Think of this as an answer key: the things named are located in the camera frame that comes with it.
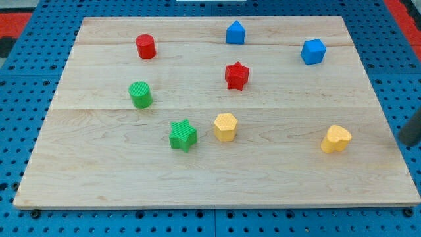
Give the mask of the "dark grey pusher stick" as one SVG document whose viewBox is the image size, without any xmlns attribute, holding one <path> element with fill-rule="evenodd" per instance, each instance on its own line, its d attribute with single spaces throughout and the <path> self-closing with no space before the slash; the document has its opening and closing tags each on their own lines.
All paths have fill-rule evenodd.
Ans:
<svg viewBox="0 0 421 237">
<path fill-rule="evenodd" d="M 398 133 L 398 139 L 408 147 L 413 147 L 420 142 L 420 109 L 401 128 Z"/>
</svg>

